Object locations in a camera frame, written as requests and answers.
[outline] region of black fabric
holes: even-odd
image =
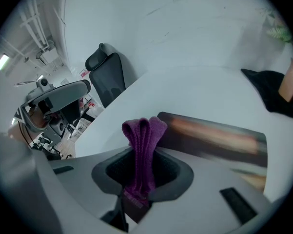
[[[287,102],[279,93],[278,89],[284,75],[275,71],[256,72],[241,69],[248,80],[256,87],[266,109],[293,118],[293,98]]]

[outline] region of purple cloth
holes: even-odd
[[[148,205],[147,195],[155,189],[152,171],[154,149],[167,129],[167,124],[157,117],[128,120],[122,131],[136,154],[134,180],[125,187],[133,198]]]

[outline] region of green leaves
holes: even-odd
[[[267,35],[280,39],[284,42],[290,42],[292,40],[292,35],[289,32],[289,29],[286,27],[276,27],[266,31]]]

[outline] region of white table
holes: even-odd
[[[265,196],[274,201],[293,181],[293,119],[269,113],[240,71],[184,67],[149,72],[127,88],[76,142],[76,156],[128,145],[121,124],[161,111],[264,133],[268,145]]]

